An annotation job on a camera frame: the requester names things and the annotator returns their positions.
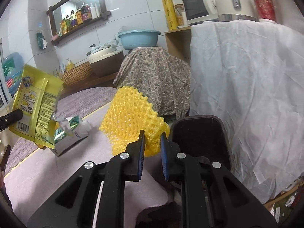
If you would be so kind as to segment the blue water jug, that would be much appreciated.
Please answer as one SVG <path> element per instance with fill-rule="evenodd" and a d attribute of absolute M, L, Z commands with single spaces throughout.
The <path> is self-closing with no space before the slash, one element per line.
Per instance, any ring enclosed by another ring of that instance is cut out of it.
<path fill-rule="evenodd" d="M 13 52 L 2 62 L 2 69 L 9 93 L 14 96 L 22 80 L 24 61 L 18 52 Z"/>

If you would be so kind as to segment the black trash bin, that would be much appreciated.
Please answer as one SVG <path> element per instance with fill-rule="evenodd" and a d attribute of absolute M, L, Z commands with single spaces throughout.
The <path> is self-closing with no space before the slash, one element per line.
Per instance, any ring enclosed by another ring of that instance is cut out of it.
<path fill-rule="evenodd" d="M 218 161 L 231 170 L 230 145 L 223 122 L 213 115 L 188 116 L 175 121 L 169 140 L 192 157 Z"/>

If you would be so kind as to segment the floral patterned cloth cover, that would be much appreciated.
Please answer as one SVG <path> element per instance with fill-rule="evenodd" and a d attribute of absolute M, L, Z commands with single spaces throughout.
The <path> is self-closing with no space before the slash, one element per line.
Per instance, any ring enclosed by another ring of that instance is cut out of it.
<path fill-rule="evenodd" d="M 186 116 L 190 109 L 190 66 L 162 47 L 138 47 L 124 58 L 113 82 L 136 88 L 159 116 Z"/>

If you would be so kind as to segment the green white tissue pack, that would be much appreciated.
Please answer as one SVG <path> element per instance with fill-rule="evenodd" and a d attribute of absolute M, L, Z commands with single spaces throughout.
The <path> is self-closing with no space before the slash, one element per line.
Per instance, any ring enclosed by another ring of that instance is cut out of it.
<path fill-rule="evenodd" d="M 88 137 L 91 129 L 91 124 L 83 120 L 79 115 L 65 118 L 60 121 L 59 127 L 55 129 L 55 145 L 54 149 L 50 148 L 50 151 L 59 157 L 73 145 Z"/>

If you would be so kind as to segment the yellow snack packet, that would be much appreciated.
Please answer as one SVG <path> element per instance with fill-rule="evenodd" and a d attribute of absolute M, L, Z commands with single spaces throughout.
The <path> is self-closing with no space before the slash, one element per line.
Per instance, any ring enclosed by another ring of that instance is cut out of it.
<path fill-rule="evenodd" d="M 52 116 L 62 87 L 60 78 L 26 64 L 12 106 L 13 111 L 21 110 L 23 117 L 9 130 L 39 146 L 54 149 L 56 121 Z"/>

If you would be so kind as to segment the dark wooden framed mirror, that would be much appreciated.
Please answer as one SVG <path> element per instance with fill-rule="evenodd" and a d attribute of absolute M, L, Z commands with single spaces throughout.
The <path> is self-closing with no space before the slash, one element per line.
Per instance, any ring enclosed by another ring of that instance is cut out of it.
<path fill-rule="evenodd" d="M 106 21 L 111 11 L 105 0 L 61 0 L 46 12 L 51 26 L 51 43 L 60 41 L 98 21 Z"/>

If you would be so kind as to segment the woven wicker basket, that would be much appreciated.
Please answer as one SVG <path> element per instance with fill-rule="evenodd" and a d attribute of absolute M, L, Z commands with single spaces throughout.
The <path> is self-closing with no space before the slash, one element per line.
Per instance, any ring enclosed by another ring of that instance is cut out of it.
<path fill-rule="evenodd" d="M 64 73 L 61 80 L 63 81 L 64 87 L 74 86 L 92 75 L 93 72 L 90 63 L 86 62 Z"/>

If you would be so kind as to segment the red paper cup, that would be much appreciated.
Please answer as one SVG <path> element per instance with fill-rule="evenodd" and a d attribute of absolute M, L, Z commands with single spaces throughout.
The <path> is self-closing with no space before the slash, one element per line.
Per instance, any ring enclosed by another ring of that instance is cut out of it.
<path fill-rule="evenodd" d="M 276 23 L 273 0 L 254 0 L 260 22 Z"/>

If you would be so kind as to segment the cream electric kettle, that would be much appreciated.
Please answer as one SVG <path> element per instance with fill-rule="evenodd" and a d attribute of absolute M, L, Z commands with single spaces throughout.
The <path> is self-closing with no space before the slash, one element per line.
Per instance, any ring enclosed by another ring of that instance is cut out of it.
<path fill-rule="evenodd" d="M 258 20 L 251 0 L 215 0 L 215 2 L 219 22 Z"/>

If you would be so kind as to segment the wooden shelf cabinet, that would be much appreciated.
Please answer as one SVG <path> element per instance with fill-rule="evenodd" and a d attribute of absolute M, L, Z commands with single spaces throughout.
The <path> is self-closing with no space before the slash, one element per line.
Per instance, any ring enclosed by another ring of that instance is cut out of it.
<path fill-rule="evenodd" d="M 165 33 L 167 51 L 190 64 L 191 61 L 191 27 L 183 27 L 170 30 Z"/>

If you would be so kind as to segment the wall hung tissue pack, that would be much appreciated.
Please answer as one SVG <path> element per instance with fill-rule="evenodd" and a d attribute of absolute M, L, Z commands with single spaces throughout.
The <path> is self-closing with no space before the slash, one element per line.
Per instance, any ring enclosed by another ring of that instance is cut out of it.
<path fill-rule="evenodd" d="M 47 48 L 47 40 L 44 38 L 44 35 L 41 32 L 36 33 L 36 39 L 39 49 L 43 50 Z"/>

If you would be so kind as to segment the white microwave oven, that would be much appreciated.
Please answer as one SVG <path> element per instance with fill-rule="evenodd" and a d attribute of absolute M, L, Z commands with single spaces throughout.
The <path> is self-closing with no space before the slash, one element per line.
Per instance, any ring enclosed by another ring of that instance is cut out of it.
<path fill-rule="evenodd" d="M 182 0 L 188 25 L 218 21 L 215 0 Z"/>

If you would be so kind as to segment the yellow foil roll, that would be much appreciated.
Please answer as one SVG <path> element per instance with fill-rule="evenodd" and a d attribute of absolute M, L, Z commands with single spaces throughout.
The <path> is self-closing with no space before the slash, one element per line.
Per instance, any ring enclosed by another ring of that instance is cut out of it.
<path fill-rule="evenodd" d="M 162 4 L 164 7 L 165 17 L 169 30 L 176 30 L 178 27 L 178 22 L 176 18 L 173 0 L 162 0 Z"/>

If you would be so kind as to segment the brown white rice cooker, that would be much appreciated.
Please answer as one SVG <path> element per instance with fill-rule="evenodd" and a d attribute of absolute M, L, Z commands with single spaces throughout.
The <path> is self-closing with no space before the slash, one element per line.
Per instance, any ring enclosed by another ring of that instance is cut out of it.
<path fill-rule="evenodd" d="M 105 77 L 118 72 L 123 59 L 123 51 L 112 47 L 92 53 L 89 56 L 89 63 L 95 75 Z"/>

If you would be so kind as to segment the yellow foam fruit net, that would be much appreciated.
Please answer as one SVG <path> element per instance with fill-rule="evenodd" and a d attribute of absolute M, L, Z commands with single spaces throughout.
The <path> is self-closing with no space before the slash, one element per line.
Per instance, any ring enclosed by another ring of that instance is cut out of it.
<path fill-rule="evenodd" d="M 153 110 L 148 98 L 131 86 L 117 90 L 99 129 L 104 132 L 112 146 L 112 154 L 125 151 L 127 145 L 138 140 L 140 131 L 145 135 L 145 157 L 160 152 L 160 136 L 169 136 L 170 127 Z"/>

